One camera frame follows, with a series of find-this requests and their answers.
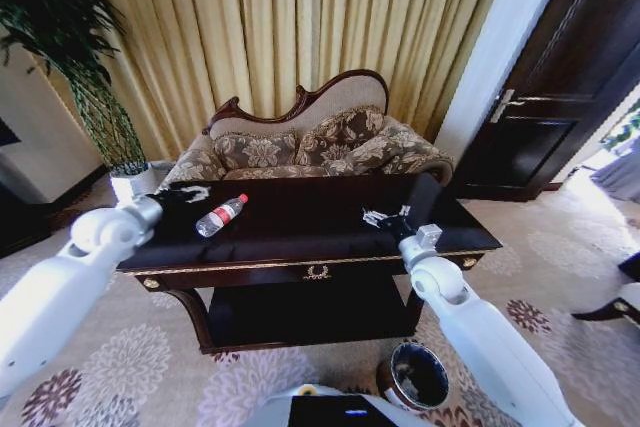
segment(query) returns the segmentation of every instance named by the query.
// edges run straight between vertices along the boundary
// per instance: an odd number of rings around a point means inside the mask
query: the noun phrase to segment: white wall
[[[26,73],[32,65],[18,47],[0,65],[0,117],[21,140],[0,147],[0,182],[26,202],[52,202],[101,161],[44,74]]]
[[[549,0],[493,0],[435,145],[460,160]]]

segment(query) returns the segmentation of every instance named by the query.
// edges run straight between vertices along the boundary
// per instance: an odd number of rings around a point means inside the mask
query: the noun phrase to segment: lower shelf
[[[361,283],[304,283],[216,288],[209,308],[220,349],[308,345],[413,335],[393,277]]]

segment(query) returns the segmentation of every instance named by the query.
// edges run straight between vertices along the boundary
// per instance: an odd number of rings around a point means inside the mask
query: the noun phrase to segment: trash can
[[[415,342],[398,345],[390,359],[380,362],[376,381],[380,395],[415,412],[434,409],[449,395],[449,378],[442,362]]]

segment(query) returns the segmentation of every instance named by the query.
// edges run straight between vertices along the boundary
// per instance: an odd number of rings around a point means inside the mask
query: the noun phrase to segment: floral upholstery
[[[295,164],[322,165],[341,159],[376,136],[383,123],[384,114],[375,107],[356,107],[333,115],[304,135]]]
[[[201,135],[182,153],[158,190],[168,188],[172,182],[184,180],[220,180],[226,173],[214,154],[213,141],[210,137]]]
[[[291,165],[296,136],[293,131],[269,136],[227,133],[214,141],[214,150],[227,170]]]
[[[229,172],[224,180],[278,179],[282,177],[326,177],[323,167],[315,165],[286,165],[259,169],[236,169]]]
[[[356,107],[325,119],[303,135],[297,154],[295,142],[293,131],[198,136],[160,189],[185,180],[419,172],[446,185],[453,173],[451,157],[377,108]]]
[[[360,175],[381,167],[402,151],[398,142],[377,135],[347,153],[342,159],[325,162],[329,175]]]
[[[396,141],[401,153],[395,155],[381,169],[384,174],[415,174],[428,171],[446,185],[453,173],[453,159],[440,152],[406,124],[389,122],[382,135]]]

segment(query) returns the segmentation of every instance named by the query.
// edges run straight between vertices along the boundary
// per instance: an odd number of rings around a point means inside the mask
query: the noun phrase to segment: curtain
[[[369,68],[390,114],[434,138],[491,0],[111,0],[108,67],[149,158],[176,158],[230,97],[288,111],[295,86]]]

